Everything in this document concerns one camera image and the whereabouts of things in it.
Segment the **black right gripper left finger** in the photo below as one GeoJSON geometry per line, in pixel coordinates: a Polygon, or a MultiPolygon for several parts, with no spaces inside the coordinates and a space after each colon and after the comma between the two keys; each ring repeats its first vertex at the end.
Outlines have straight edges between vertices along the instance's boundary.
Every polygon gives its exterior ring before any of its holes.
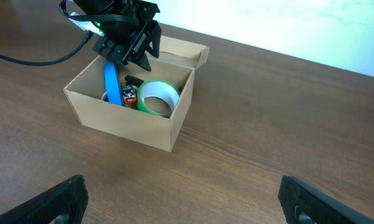
{"type": "Polygon", "coordinates": [[[0,224],[81,224],[87,205],[88,191],[85,179],[78,174],[1,214],[0,224]]]}

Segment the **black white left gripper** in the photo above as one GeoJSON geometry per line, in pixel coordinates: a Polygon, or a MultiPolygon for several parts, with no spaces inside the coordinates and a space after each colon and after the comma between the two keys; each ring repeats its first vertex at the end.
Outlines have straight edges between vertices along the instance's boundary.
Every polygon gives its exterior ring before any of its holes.
{"type": "Polygon", "coordinates": [[[160,12],[157,4],[147,1],[107,1],[103,14],[120,16],[119,21],[101,22],[105,34],[93,50],[115,62],[134,62],[146,71],[151,66],[146,53],[159,57],[161,27],[154,16],[160,12]]]}

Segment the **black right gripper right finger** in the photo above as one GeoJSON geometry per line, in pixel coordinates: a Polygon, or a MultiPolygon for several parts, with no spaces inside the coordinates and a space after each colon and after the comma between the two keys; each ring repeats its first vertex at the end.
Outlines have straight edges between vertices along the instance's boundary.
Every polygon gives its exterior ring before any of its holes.
{"type": "Polygon", "coordinates": [[[374,224],[371,218],[293,176],[282,177],[278,199],[288,224],[374,224]]]}

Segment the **brown cardboard box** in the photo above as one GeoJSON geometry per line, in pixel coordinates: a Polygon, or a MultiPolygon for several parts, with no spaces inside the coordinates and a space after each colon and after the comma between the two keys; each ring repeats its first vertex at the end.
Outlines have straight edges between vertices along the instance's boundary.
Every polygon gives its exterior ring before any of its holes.
{"type": "Polygon", "coordinates": [[[82,125],[170,152],[192,101],[195,71],[206,63],[209,50],[205,45],[162,36],[159,57],[147,57],[151,71],[133,63],[118,67],[121,82],[131,75],[144,81],[164,81],[177,89],[180,98],[174,106],[149,95],[147,105],[170,112],[166,118],[103,101],[107,60],[102,56],[96,57],[63,90],[82,125]]]}

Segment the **black silver marker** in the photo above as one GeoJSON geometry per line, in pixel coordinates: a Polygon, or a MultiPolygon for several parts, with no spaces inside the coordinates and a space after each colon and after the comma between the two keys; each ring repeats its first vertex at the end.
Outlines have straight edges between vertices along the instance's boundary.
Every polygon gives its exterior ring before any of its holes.
{"type": "Polygon", "coordinates": [[[134,85],[136,87],[140,87],[143,83],[144,80],[134,77],[132,75],[126,75],[124,78],[130,85],[134,85]]]}

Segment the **orange black stapler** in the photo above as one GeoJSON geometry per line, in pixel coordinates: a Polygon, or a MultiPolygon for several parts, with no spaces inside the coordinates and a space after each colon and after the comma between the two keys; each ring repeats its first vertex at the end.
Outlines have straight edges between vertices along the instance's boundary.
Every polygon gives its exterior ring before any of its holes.
{"type": "Polygon", "coordinates": [[[121,91],[125,104],[135,103],[137,101],[137,93],[132,85],[125,84],[121,91]]]}

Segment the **green tape roll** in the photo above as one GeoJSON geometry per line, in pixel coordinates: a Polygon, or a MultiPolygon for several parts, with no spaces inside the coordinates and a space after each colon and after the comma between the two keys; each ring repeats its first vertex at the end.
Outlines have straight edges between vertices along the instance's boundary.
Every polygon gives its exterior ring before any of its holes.
{"type": "Polygon", "coordinates": [[[153,79],[147,80],[139,86],[137,97],[137,108],[139,111],[170,118],[180,100],[180,92],[173,84],[165,80],[153,79]],[[152,110],[145,103],[146,98],[157,98],[164,101],[171,109],[171,112],[165,114],[152,110]]]}

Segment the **blue plastic case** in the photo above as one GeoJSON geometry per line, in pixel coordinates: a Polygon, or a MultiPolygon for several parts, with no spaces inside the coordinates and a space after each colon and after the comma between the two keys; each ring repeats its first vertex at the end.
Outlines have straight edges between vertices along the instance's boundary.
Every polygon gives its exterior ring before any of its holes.
{"type": "Polygon", "coordinates": [[[106,62],[104,68],[104,76],[108,102],[123,106],[124,103],[121,95],[121,86],[119,84],[117,68],[113,62],[106,62]]]}

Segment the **white tape roll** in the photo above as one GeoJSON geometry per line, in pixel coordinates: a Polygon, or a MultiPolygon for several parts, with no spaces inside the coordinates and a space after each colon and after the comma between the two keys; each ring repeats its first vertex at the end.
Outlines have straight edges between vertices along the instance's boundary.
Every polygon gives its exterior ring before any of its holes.
{"type": "Polygon", "coordinates": [[[107,92],[104,92],[101,96],[101,100],[105,102],[109,102],[107,92]]]}

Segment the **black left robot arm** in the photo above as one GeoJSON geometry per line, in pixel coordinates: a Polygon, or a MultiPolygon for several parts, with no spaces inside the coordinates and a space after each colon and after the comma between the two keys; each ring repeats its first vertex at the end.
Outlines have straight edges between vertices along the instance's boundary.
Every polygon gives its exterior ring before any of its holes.
{"type": "Polygon", "coordinates": [[[70,15],[66,1],[59,4],[60,12],[78,22],[91,22],[103,32],[93,50],[120,65],[129,62],[151,71],[147,54],[159,56],[161,27],[154,16],[160,12],[157,4],[140,0],[74,0],[84,15],[70,15]]]}

